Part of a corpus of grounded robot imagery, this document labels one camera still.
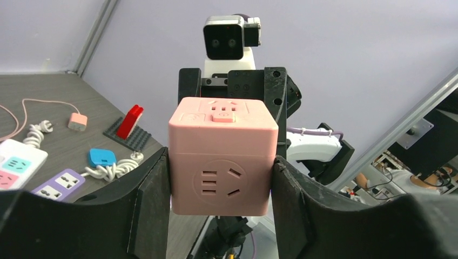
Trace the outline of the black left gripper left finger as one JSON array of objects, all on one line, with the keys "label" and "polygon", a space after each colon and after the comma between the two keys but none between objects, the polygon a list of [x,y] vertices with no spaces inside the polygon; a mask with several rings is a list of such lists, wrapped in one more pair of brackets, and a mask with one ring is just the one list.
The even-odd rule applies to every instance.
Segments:
[{"label": "black left gripper left finger", "polygon": [[1,258],[165,258],[168,150],[73,203],[1,192]]}]

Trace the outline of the pink cube socket adapter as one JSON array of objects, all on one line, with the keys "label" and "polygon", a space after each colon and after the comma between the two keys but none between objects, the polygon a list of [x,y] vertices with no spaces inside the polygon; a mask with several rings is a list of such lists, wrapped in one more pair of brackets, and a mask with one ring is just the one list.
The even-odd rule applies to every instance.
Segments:
[{"label": "pink cube socket adapter", "polygon": [[183,98],[169,121],[173,212],[265,215],[278,131],[260,100]]}]

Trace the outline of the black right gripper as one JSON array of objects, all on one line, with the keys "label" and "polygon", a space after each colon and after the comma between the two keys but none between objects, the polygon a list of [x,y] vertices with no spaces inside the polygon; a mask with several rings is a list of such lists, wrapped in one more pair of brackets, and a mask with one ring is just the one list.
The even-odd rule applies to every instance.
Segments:
[{"label": "black right gripper", "polygon": [[234,70],[203,78],[200,68],[179,70],[178,104],[186,97],[258,99],[264,101],[277,123],[277,155],[286,158],[286,117],[301,106],[302,94],[284,67]]}]

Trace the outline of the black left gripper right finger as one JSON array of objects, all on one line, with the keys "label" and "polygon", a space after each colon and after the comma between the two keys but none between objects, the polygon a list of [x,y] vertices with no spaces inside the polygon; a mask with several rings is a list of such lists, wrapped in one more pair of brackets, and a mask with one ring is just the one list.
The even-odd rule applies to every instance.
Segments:
[{"label": "black left gripper right finger", "polygon": [[272,206],[280,258],[457,258],[455,195],[402,195],[369,206],[278,156]]}]

